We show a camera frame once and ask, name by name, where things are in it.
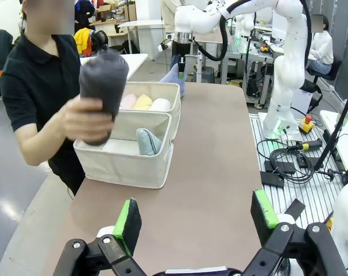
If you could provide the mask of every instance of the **gray rolled towel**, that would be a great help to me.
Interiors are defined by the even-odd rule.
[[[110,113],[112,120],[119,112],[122,94],[126,85],[129,66],[115,51],[105,51],[81,67],[79,83],[81,97],[99,98],[103,102],[102,112]],[[101,145],[108,136],[89,145]]]

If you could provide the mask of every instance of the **light blue folded cloth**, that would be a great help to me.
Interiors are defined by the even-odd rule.
[[[177,85],[180,86],[180,98],[184,97],[184,93],[185,93],[185,81],[187,80],[187,65],[185,65],[184,68],[184,78],[180,79],[178,77],[178,72],[179,72],[179,68],[178,68],[178,64],[176,63],[173,68],[169,71],[169,73],[167,73],[165,75],[165,77],[163,77],[161,79],[160,82],[164,82],[164,83],[176,83]]]
[[[136,135],[141,155],[152,156],[158,154],[163,142],[152,134],[151,131],[145,128],[139,128]]]

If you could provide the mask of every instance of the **beige storage box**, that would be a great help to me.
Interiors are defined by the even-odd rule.
[[[74,148],[86,177],[114,184],[158,189],[167,179],[173,153],[167,113],[120,111],[109,140],[99,146],[75,141]],[[154,156],[140,155],[138,128],[146,128],[163,141]]]
[[[175,83],[160,83],[160,82],[127,82],[123,97],[128,94],[134,94],[137,98],[145,94],[155,101],[162,98],[170,102],[171,110],[169,113],[172,116],[172,126],[170,137],[174,140],[179,127],[180,121],[180,87]]]

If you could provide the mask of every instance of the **black pants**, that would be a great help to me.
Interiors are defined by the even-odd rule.
[[[76,152],[74,150],[63,152],[55,157],[49,160],[50,168],[76,195],[85,177]]]
[[[83,180],[84,180],[84,171],[82,172],[73,172],[73,173],[64,173],[59,174],[59,178],[71,189],[74,195],[77,194]]]

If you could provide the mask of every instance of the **yellow rolled towel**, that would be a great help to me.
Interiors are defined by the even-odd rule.
[[[133,110],[148,110],[152,106],[152,100],[145,94],[142,94],[133,106]]]

